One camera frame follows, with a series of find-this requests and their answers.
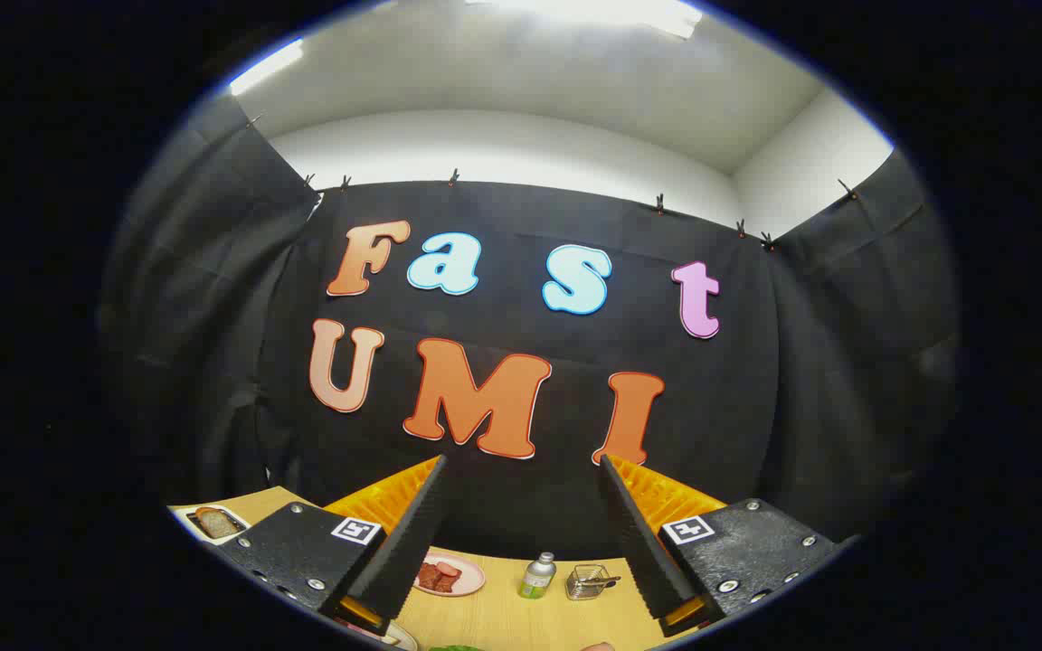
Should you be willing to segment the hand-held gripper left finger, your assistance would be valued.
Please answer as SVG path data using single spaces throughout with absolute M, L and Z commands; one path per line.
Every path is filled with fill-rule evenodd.
M 216 553 L 279 597 L 383 635 L 447 512 L 448 460 L 438 455 L 324 507 L 286 503 Z

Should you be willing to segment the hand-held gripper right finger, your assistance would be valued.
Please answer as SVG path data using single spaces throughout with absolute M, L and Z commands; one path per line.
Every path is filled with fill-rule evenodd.
M 852 545 L 761 498 L 724 503 L 616 455 L 599 469 L 632 584 L 667 637 L 752 614 Z

